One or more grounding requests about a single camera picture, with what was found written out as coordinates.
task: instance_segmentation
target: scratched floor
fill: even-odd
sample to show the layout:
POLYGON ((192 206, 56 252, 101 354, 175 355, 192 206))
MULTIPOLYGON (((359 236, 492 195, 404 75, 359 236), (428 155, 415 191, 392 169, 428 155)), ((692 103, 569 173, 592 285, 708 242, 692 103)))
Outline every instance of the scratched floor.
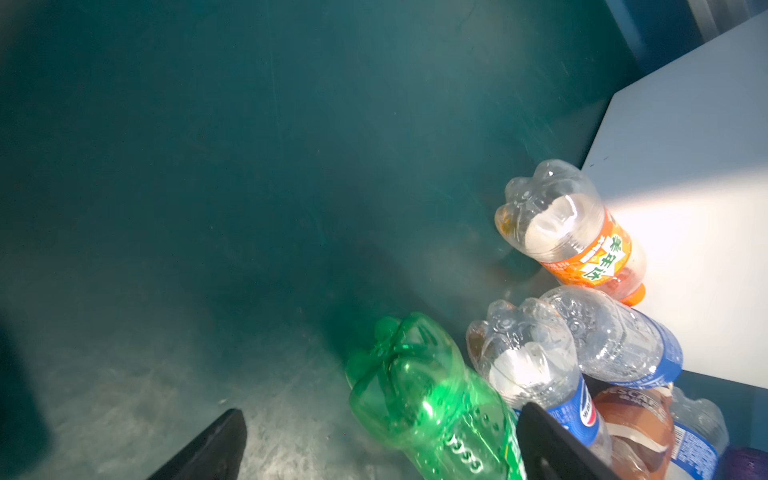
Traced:
POLYGON ((343 362, 552 279, 492 225, 639 73, 602 0, 59 0, 0 36, 0 479, 418 478, 343 362))

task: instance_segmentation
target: sprite bottle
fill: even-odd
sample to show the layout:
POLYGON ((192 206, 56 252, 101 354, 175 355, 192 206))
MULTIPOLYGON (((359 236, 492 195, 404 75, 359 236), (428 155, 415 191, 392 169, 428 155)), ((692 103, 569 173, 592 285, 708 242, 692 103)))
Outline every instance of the sprite bottle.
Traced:
POLYGON ((355 417, 426 480, 524 480, 516 419, 423 313, 384 317, 376 346, 347 364, 355 417))

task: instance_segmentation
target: white panel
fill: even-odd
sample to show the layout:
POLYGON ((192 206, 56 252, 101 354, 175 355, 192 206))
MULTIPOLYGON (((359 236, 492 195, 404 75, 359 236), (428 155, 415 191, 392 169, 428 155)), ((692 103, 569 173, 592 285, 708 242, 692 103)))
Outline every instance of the white panel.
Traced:
POLYGON ((584 172, 684 368, 768 388, 768 12, 616 93, 584 172))

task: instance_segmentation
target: clear plastic bottle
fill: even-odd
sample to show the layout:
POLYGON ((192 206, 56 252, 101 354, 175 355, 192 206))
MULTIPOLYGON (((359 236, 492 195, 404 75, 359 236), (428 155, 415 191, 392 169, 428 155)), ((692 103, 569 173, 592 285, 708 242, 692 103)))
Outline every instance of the clear plastic bottle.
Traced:
POLYGON ((707 399, 688 399, 677 387, 670 413, 675 446, 665 480, 711 480, 729 442, 723 413, 707 399))
POLYGON ((672 383, 683 350, 670 330, 603 292, 559 286, 541 296, 571 329, 581 371, 633 389, 672 383))
POLYGON ((515 418, 423 313, 376 324, 376 346, 346 368, 349 406, 426 480, 523 480, 515 418))
POLYGON ((475 369, 510 408, 539 404, 611 464, 611 437, 584 384, 568 326, 551 306, 535 298, 517 308, 497 300, 486 320, 469 326, 467 345, 475 369))
POLYGON ((636 305, 645 295, 645 253, 605 208, 592 182, 562 160, 516 177, 496 210, 498 232, 563 284, 589 286, 636 305))

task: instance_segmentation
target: pepsi logo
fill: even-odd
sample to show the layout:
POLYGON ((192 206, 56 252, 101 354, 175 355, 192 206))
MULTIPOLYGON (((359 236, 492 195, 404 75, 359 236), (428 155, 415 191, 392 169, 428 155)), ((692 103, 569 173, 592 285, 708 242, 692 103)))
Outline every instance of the pepsi logo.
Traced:
POLYGON ((592 398, 589 396, 589 390, 584 384, 581 385, 581 404, 579 406, 579 416, 581 423, 591 427, 598 419, 598 411, 595 410, 592 398))

